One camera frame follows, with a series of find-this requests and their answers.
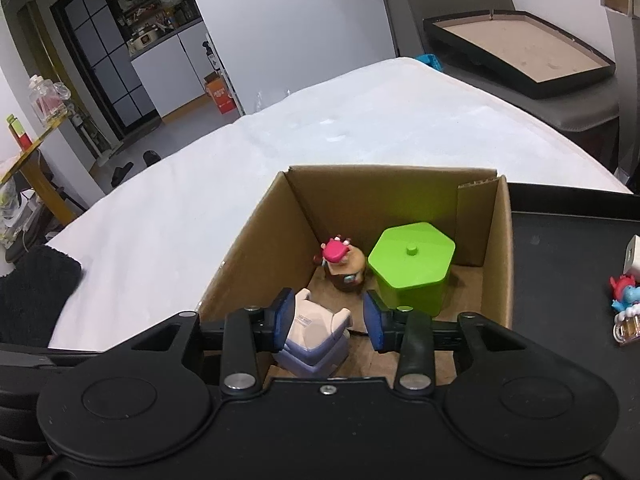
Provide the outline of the orange cardboard box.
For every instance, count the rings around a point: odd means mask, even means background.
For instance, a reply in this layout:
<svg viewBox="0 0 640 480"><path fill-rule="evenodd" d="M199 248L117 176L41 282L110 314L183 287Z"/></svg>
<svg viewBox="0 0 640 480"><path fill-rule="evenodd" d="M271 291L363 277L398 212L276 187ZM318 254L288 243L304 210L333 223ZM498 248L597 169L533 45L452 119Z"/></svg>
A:
<svg viewBox="0 0 640 480"><path fill-rule="evenodd" d="M211 73L205 77L205 92L214 101L221 114L235 109L235 102L224 80L217 73Z"/></svg>

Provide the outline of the brown round-head figurine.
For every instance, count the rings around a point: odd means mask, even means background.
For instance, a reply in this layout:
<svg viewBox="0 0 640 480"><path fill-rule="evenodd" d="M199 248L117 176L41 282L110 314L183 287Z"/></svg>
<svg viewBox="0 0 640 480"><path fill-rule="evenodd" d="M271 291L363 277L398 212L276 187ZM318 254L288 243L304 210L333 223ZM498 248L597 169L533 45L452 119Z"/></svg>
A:
<svg viewBox="0 0 640 480"><path fill-rule="evenodd" d="M367 257L349 238L335 235L320 244L314 264L340 292L360 292L366 278Z"/></svg>

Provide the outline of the black tray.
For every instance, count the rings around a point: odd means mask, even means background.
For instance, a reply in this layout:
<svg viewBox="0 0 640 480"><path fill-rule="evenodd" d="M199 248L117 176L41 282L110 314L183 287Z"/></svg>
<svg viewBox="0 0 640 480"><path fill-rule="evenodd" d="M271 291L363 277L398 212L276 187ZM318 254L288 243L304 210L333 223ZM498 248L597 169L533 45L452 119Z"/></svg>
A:
<svg viewBox="0 0 640 480"><path fill-rule="evenodd" d="M604 459L639 475L639 346L613 339L608 280L639 232L634 194L512 183L513 328L604 378L620 420Z"/></svg>

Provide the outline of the black fuzzy cloth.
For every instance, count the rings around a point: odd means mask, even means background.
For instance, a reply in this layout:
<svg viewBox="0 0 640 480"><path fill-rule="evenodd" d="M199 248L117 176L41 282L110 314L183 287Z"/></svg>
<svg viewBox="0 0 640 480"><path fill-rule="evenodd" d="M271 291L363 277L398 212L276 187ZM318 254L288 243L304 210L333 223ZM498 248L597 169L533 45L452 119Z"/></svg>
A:
<svg viewBox="0 0 640 480"><path fill-rule="evenodd" d="M1 278L2 344L47 348L81 279L81 264L47 245L21 258Z"/></svg>

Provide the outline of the green hexagonal container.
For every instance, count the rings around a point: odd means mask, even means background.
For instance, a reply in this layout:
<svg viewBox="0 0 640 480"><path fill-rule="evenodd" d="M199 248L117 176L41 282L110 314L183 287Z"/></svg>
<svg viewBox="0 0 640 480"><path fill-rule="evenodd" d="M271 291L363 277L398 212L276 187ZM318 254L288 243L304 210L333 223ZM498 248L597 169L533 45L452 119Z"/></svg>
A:
<svg viewBox="0 0 640 480"><path fill-rule="evenodd" d="M434 318L442 310L455 251L456 243L431 223L416 222L386 229L368 263L389 307L412 307Z"/></svg>

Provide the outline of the purple block toy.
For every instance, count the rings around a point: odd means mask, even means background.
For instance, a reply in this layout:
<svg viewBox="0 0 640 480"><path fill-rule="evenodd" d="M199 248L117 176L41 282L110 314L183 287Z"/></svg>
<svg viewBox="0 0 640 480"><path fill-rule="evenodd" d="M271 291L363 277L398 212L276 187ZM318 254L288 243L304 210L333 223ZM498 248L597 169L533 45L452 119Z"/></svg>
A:
<svg viewBox="0 0 640 480"><path fill-rule="evenodd" d="M348 356L352 314L332 312L303 288L295 294L295 315L283 349L274 355L278 365L299 378L329 378Z"/></svg>

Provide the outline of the black slipper right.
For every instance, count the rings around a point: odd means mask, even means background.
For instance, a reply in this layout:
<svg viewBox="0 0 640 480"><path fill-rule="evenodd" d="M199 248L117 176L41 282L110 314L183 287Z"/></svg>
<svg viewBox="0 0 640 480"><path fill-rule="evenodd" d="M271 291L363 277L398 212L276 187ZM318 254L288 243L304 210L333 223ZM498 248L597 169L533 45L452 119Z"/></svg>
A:
<svg viewBox="0 0 640 480"><path fill-rule="evenodd" d="M157 164L162 158L156 151L145 151L142 155L145 166L151 167L154 164Z"/></svg>

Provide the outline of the white side table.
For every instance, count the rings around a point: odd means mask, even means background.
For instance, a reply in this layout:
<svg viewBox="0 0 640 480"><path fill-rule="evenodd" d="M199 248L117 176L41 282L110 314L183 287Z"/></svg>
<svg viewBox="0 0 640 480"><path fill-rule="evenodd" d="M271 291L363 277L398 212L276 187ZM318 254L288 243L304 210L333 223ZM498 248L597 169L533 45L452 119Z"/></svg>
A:
<svg viewBox="0 0 640 480"><path fill-rule="evenodd" d="M615 56L620 108L618 168L627 180L639 165L639 0L600 0Z"/></svg>

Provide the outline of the white power adapter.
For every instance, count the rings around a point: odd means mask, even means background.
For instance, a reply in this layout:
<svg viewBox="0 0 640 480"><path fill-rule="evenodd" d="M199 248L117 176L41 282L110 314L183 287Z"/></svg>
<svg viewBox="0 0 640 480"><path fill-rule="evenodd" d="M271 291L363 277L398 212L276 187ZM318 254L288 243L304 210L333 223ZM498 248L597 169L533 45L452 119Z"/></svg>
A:
<svg viewBox="0 0 640 480"><path fill-rule="evenodd" d="M634 235L625 250L623 274L640 281L640 236Z"/></svg>

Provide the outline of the white kitchen cabinet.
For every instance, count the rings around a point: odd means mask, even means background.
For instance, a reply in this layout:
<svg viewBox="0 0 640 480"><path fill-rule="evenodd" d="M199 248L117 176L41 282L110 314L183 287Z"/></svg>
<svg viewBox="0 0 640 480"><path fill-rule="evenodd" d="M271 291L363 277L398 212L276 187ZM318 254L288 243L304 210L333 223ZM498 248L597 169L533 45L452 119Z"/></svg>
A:
<svg viewBox="0 0 640 480"><path fill-rule="evenodd" d="M205 78L215 69L204 44L203 21L180 28L131 61L160 117L204 96Z"/></svg>

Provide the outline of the yellow glass table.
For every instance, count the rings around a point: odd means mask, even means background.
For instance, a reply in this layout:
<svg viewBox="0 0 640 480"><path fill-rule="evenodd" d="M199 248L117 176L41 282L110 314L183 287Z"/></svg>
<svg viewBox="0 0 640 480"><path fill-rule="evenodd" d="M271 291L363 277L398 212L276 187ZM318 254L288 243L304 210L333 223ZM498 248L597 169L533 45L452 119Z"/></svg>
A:
<svg viewBox="0 0 640 480"><path fill-rule="evenodd" d="M32 156L38 152L47 137L62 125L67 116L67 113L63 113L53 118L47 129L43 131L43 134L32 142L32 145L26 151L21 152L18 159L2 174L1 178L1 185L5 185L14 174L20 172L62 226L68 226L72 223L77 218L77 214L67 207L65 200L62 199L58 191L43 174L38 162L32 161Z"/></svg>

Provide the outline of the grey chair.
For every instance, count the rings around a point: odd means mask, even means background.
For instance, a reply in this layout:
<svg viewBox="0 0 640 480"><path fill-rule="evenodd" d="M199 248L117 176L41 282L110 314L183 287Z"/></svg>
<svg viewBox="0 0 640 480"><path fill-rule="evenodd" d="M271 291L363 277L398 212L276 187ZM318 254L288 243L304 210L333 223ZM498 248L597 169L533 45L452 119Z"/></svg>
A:
<svg viewBox="0 0 640 480"><path fill-rule="evenodd" d="M512 0L384 0L397 55L444 72L565 134L618 121L614 62Z"/></svg>

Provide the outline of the black picture frame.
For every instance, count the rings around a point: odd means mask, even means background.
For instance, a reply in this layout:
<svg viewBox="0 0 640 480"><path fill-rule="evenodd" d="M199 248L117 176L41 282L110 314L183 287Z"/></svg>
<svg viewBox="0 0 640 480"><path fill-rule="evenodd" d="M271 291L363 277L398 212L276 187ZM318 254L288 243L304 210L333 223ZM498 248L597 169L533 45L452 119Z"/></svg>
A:
<svg viewBox="0 0 640 480"><path fill-rule="evenodd" d="M611 78L615 63L579 38L525 11L484 10L423 21L446 44L532 99L564 96Z"/></svg>

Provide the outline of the white tablecloth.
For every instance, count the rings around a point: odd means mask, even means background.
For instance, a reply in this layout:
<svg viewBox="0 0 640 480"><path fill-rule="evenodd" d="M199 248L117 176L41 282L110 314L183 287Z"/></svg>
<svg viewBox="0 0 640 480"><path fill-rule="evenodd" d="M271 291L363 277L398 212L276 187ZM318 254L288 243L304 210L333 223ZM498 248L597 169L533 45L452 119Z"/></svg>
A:
<svg viewBox="0 0 640 480"><path fill-rule="evenodd" d="M56 236L84 275L50 347L103 351L181 311L268 304L309 281L329 237L369 250L418 221L456 243L452 305L509 324L509 181L624 190L540 120L412 58L354 70L192 142Z"/></svg>

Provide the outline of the black slipper left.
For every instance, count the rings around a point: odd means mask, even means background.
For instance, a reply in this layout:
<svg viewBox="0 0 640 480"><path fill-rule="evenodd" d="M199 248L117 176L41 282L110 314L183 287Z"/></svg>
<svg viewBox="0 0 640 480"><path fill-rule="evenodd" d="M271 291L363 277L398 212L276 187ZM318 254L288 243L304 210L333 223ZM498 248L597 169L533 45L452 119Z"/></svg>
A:
<svg viewBox="0 0 640 480"><path fill-rule="evenodd" d="M122 181L125 180L127 174L130 173L130 170L134 168L133 162L126 162L124 166L118 166L114 169L112 177L111 177L111 186L112 188L117 188L122 184Z"/></svg>

